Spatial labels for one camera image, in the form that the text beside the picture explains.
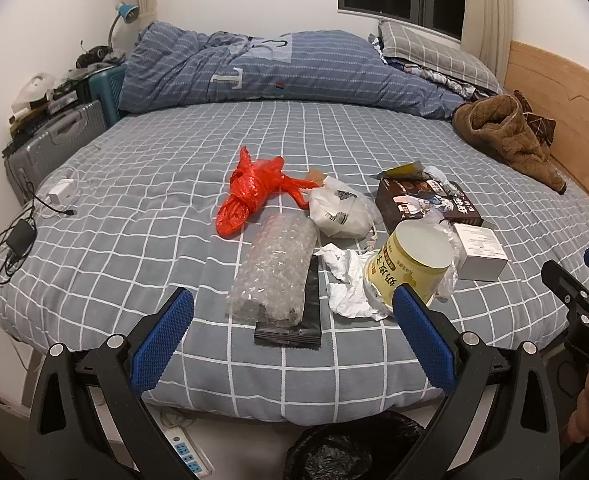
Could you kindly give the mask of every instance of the red plastic bag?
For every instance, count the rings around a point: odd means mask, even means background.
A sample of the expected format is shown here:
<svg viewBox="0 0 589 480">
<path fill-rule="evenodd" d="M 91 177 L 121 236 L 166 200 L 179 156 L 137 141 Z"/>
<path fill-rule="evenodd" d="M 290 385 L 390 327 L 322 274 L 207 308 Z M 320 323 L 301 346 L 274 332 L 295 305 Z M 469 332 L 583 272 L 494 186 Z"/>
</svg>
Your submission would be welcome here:
<svg viewBox="0 0 589 480">
<path fill-rule="evenodd" d="M 216 231 L 226 237 L 243 227 L 248 217 L 256 213 L 277 189 L 286 191 L 301 209 L 308 209 L 301 188 L 319 187 L 315 182 L 290 178 L 284 175 L 284 159 L 252 162 L 246 147 L 242 147 L 239 165 L 230 176 L 230 196 L 223 202 L 216 215 Z"/>
</svg>

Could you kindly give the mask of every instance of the bed sheet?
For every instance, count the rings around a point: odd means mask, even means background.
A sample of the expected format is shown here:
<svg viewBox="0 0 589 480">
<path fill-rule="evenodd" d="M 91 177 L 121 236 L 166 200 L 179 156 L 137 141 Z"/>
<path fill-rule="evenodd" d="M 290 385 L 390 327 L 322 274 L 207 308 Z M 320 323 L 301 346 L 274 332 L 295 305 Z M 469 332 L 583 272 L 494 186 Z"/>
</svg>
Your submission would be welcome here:
<svg viewBox="0 0 589 480">
<path fill-rule="evenodd" d="M 0 287 L 0 325 L 41 351 L 59 341 L 92 348 L 111 333 L 127 334 L 185 286 L 194 293 L 194 321 L 145 395 L 153 402 L 308 425 L 438 396 L 394 319 L 331 314 L 325 267 L 319 351 L 256 346 L 253 326 L 228 319 L 226 293 L 261 221 L 296 208 L 277 195 L 241 235 L 216 234 L 214 217 L 242 146 L 253 158 L 284 155 L 291 176 L 315 167 L 366 193 L 377 189 L 368 175 L 410 160 L 460 183 L 497 224 L 510 263 L 499 282 L 459 281 L 452 299 L 433 308 L 488 344 L 530 340 L 543 348 L 563 329 L 566 309 L 539 277 L 546 260 L 560 261 L 589 288 L 582 259 L 589 197 L 572 182 L 559 196 L 476 152 L 449 123 L 357 105 L 204 104 L 129 116 L 69 160 L 81 175 L 78 215 L 38 219 L 31 256 Z M 384 239 L 382 231 L 379 244 Z"/>
</svg>

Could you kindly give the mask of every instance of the bubble wrap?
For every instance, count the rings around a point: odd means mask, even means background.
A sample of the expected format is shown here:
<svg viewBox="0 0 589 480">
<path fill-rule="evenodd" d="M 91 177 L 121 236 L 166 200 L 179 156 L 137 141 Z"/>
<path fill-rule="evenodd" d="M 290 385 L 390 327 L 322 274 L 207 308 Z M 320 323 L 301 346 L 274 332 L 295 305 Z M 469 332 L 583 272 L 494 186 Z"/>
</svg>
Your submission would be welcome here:
<svg viewBox="0 0 589 480">
<path fill-rule="evenodd" d="M 280 213 L 261 226 L 227 297 L 236 322 L 301 322 L 304 288 L 317 241 L 315 224 L 303 214 Z"/>
</svg>

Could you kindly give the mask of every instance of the crumpled tissue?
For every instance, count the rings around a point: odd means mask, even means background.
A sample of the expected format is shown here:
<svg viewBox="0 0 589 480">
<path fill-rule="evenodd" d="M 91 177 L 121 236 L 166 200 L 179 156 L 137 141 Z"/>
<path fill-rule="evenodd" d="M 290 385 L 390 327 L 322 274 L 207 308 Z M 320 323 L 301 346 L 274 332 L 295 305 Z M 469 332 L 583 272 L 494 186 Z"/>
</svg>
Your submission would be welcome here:
<svg viewBox="0 0 589 480">
<path fill-rule="evenodd" d="M 327 244 L 315 255 L 321 256 L 333 276 L 343 283 L 328 283 L 328 303 L 331 311 L 340 316 L 371 317 L 380 321 L 390 313 L 381 304 L 370 304 L 364 290 L 364 267 L 377 251 L 359 254 L 354 249 L 342 250 Z"/>
</svg>

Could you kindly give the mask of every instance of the black trash bag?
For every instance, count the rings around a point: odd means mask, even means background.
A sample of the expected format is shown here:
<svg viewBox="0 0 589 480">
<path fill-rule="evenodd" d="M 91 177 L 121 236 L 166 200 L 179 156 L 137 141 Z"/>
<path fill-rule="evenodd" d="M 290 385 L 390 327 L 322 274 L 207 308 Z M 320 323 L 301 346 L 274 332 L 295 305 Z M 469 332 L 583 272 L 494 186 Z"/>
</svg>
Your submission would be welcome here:
<svg viewBox="0 0 589 480">
<path fill-rule="evenodd" d="M 423 427 L 396 412 L 305 430 L 288 450 L 284 480 L 383 480 Z"/>
</svg>

